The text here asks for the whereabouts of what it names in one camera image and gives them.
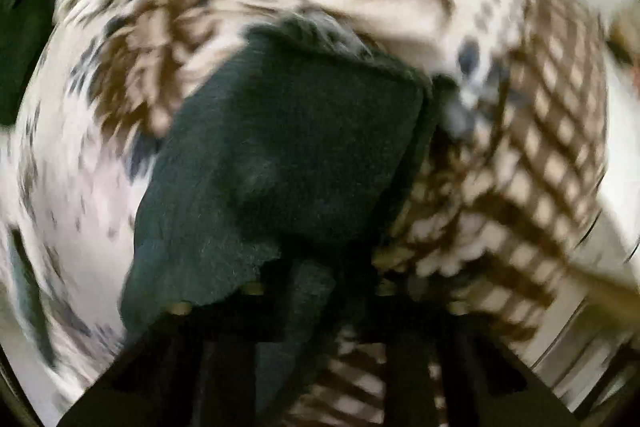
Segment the floral white brown blanket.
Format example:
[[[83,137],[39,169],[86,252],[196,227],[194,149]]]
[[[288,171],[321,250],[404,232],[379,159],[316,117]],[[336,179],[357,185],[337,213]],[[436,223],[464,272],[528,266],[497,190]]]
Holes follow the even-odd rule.
[[[436,124],[373,268],[442,277],[449,310],[484,315],[534,372],[526,350],[573,278],[606,164],[604,40],[580,0],[56,0],[1,132],[1,280],[62,418],[140,339],[120,297],[183,102],[250,29],[292,17],[432,78]],[[332,346],[286,407],[231,426],[367,426],[352,395],[384,357],[356,325]]]

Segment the dark green pants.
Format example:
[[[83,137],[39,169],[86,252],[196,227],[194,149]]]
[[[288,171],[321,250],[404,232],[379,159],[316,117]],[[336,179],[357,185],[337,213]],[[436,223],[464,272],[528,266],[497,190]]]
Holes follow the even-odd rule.
[[[373,319],[372,265],[437,120],[430,76],[355,36],[292,17],[183,102],[134,224],[120,315],[130,340],[185,303],[214,351],[216,416],[270,418]]]

